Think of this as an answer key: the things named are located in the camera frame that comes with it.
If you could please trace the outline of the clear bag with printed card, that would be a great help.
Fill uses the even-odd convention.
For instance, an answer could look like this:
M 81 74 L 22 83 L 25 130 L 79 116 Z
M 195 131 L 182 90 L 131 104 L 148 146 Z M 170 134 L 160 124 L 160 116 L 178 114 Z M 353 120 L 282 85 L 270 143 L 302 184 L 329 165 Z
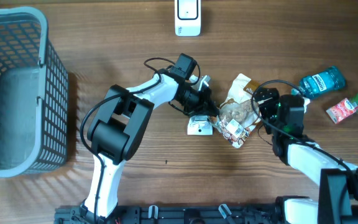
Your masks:
M 189 119 L 187 135 L 209 136 L 212 134 L 213 127 L 208 116 L 196 115 Z

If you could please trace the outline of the white box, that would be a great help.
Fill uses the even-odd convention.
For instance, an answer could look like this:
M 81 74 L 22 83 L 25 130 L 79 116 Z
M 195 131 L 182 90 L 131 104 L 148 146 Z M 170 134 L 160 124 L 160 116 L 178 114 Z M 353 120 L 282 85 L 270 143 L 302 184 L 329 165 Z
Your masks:
M 240 73 L 233 80 L 226 100 L 219 106 L 219 115 L 210 117 L 216 128 L 234 148 L 240 148 L 256 128 L 260 119 L 251 106 L 251 96 L 259 86 Z

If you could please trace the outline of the blue mouthwash bottle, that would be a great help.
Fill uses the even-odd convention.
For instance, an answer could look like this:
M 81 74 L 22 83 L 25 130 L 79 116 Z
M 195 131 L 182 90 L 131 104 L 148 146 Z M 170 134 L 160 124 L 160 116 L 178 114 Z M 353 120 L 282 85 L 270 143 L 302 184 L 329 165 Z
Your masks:
M 343 89 L 345 86 L 346 79 L 342 72 L 336 66 L 332 66 L 320 73 L 302 78 L 297 89 L 291 90 L 291 94 L 303 95 L 313 100 L 323 94 Z

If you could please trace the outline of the small red packet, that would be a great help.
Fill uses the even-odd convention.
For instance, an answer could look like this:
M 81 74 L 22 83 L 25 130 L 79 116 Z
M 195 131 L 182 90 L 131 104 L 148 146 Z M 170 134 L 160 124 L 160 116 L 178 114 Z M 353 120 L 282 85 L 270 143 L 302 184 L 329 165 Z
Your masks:
M 326 113 L 331 118 L 334 124 L 338 124 L 344 119 L 356 113 L 358 109 L 357 103 L 352 102 L 348 98 L 341 100 L 336 105 L 326 110 Z

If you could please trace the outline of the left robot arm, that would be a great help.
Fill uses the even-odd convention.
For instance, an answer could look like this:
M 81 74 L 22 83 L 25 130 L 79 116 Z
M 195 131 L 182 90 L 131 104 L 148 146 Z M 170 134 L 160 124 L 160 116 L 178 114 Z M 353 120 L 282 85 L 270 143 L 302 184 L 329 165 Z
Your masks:
M 151 80 L 132 88 L 113 85 L 94 105 L 80 125 L 80 139 L 94 158 L 88 197 L 80 206 L 88 223 L 106 223 L 117 207 L 117 190 L 125 163 L 138 150 L 154 109 L 179 102 L 185 116 L 218 116 L 211 90 L 195 90 L 192 81 L 198 62 L 180 54 L 167 68 L 153 69 Z

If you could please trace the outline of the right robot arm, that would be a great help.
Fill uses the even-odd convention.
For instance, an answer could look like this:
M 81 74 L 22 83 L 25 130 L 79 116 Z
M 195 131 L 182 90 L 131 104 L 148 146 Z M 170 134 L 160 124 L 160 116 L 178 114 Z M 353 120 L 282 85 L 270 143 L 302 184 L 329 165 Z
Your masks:
M 251 106 L 272 137 L 274 154 L 319 187 L 319 199 L 278 197 L 280 223 L 358 223 L 358 166 L 333 156 L 303 133 L 307 107 L 301 95 L 258 87 Z

